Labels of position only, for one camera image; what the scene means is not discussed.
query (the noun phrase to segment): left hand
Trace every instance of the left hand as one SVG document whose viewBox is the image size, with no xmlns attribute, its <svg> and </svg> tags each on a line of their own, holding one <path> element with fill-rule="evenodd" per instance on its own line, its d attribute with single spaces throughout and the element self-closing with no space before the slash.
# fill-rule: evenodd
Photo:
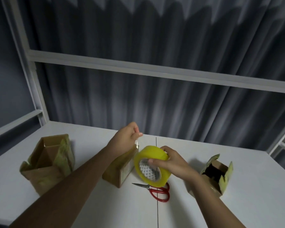
<svg viewBox="0 0 285 228">
<path fill-rule="evenodd" d="M 135 122 L 121 128 L 117 131 L 114 137 L 109 141 L 106 148 L 116 157 L 129 151 L 135 144 L 135 140 L 143 134 Z"/>
</svg>

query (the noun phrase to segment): packing tape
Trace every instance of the packing tape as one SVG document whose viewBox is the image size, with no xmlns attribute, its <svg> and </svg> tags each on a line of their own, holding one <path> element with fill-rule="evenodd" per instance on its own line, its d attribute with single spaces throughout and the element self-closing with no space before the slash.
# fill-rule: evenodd
<svg viewBox="0 0 285 228">
<path fill-rule="evenodd" d="M 163 187 L 167 183 L 171 173 L 166 169 L 150 166 L 148 164 L 149 158 L 166 161 L 169 156 L 165 151 L 156 146 L 146 146 L 134 157 L 135 170 L 141 179 L 153 187 Z"/>
</svg>

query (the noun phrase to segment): gray curtain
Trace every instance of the gray curtain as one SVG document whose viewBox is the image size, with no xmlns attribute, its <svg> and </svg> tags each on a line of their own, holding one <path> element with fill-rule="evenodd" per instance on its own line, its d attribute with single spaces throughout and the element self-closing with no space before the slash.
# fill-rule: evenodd
<svg viewBox="0 0 285 228">
<path fill-rule="evenodd" d="M 20 2 L 33 49 L 285 81 L 285 0 Z M 55 121 L 260 150 L 285 126 L 281 93 L 38 69 Z"/>
</svg>

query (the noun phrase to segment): scissors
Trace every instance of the scissors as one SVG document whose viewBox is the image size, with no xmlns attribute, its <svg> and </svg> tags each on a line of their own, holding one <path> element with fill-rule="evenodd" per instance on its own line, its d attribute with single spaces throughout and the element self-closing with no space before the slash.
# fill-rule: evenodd
<svg viewBox="0 0 285 228">
<path fill-rule="evenodd" d="M 153 198 L 155 198 L 157 201 L 160 201 L 162 203 L 166 203 L 170 199 L 170 194 L 169 194 L 170 186 L 168 183 L 166 183 L 167 188 L 160 187 L 157 189 L 151 188 L 152 186 L 150 186 L 150 185 L 144 185 L 144 184 L 138 184 L 138 183 L 133 183 L 133 184 L 136 186 L 146 188 L 150 192 L 150 194 L 153 196 Z M 153 193 L 165 194 L 165 195 L 167 195 L 167 198 L 166 199 L 160 199 L 160 198 L 156 197 Z"/>
</svg>

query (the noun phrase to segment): cardboard box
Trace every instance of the cardboard box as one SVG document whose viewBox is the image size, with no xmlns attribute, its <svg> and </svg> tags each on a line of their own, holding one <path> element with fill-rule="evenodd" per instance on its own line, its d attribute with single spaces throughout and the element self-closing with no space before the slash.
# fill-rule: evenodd
<svg viewBox="0 0 285 228">
<path fill-rule="evenodd" d="M 20 173 L 41 196 L 68 176 L 74 169 L 74 156 L 68 134 L 42 137 Z"/>
<path fill-rule="evenodd" d="M 138 153 L 138 146 L 134 145 L 132 149 L 123 155 L 117 157 L 105 170 L 102 179 L 112 185 L 120 188 L 134 167 L 134 156 Z"/>
<path fill-rule="evenodd" d="M 233 172 L 233 163 L 229 167 L 217 161 L 220 154 L 210 158 L 203 170 L 200 172 L 202 178 L 209 184 L 216 196 L 220 197 L 226 190 Z"/>
</svg>

